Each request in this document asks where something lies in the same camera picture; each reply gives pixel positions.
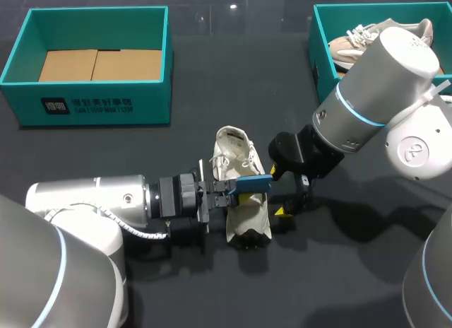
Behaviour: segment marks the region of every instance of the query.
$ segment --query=dark surface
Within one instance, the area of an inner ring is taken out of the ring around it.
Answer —
[[[174,37],[170,127],[20,129],[0,97],[0,193],[23,204],[39,181],[186,172],[226,124],[246,130],[269,170],[268,143],[317,105],[307,35],[293,32],[307,30],[313,3],[334,1],[409,0],[0,0],[0,67],[29,6],[170,4],[173,33],[188,35]],[[452,200],[452,173],[397,177],[384,137],[318,181],[312,209],[275,223],[265,250],[228,247],[221,216],[204,255],[182,234],[171,259],[129,243],[131,327],[408,328],[403,275]],[[273,190],[287,192],[290,176]]]

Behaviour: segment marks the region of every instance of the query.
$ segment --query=white sneaker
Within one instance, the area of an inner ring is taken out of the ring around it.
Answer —
[[[352,31],[348,30],[346,36],[330,41],[328,46],[334,64],[342,71],[347,71],[364,54],[380,33],[391,26],[408,30],[429,47],[432,45],[433,24],[429,19],[425,18],[416,24],[400,24],[389,18],[378,24],[358,25]]]
[[[213,149],[213,177],[233,180],[241,176],[263,175],[261,160],[245,131],[226,126],[218,130]],[[228,208],[226,240],[240,237],[239,245],[261,245],[271,239],[266,194],[255,194],[244,204]]]

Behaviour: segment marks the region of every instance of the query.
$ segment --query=cardboard box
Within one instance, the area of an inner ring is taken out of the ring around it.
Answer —
[[[91,81],[97,50],[48,51],[39,82]]]
[[[167,124],[172,63],[166,6],[34,8],[0,89],[23,126]]]
[[[308,53],[320,102],[328,97],[343,76],[335,69],[328,43],[346,35],[347,30],[359,24],[380,23],[388,18],[399,23],[419,23],[424,18],[431,20],[432,49],[444,72],[439,73],[433,83],[437,86],[446,79],[452,81],[452,8],[449,3],[319,4],[314,6]],[[444,92],[452,93],[452,86]]]
[[[160,50],[99,51],[93,81],[160,80]]]

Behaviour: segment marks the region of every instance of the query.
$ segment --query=shoelace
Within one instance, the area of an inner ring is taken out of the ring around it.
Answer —
[[[368,29],[374,25],[375,24],[362,26],[361,24],[359,24],[352,31],[347,30],[347,35],[354,47],[359,47],[359,45],[366,46],[367,44],[375,41],[375,39],[379,36],[379,31],[377,30],[373,33],[370,33],[368,31]]]
[[[250,141],[249,142],[249,156],[246,160],[244,160],[242,162],[242,167],[246,168],[246,167],[251,166],[252,168],[254,168],[256,170],[257,173],[260,174],[259,169],[256,167],[256,164],[254,162],[255,155],[256,155],[256,148],[254,148],[253,142]],[[218,153],[218,154],[214,155],[209,160],[209,162],[212,162],[216,158],[221,159],[220,164],[222,166],[222,169],[221,169],[221,176],[219,176],[219,178],[221,181],[223,181],[226,178],[226,170],[227,170],[227,166],[230,164],[230,160],[229,160],[229,158],[227,158],[225,156],[224,153]]]

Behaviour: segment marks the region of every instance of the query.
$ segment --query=logo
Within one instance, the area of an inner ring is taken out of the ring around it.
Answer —
[[[406,159],[406,161],[410,162],[420,152],[422,152],[422,146],[420,144],[413,144],[411,146],[411,148],[408,148],[405,151],[405,159]]]
[[[403,139],[398,147],[397,154],[400,161],[411,167],[423,166],[429,160],[429,147],[419,137],[407,137]]]
[[[67,115],[70,114],[68,106],[64,98],[46,97],[41,98],[42,106],[49,115]]]

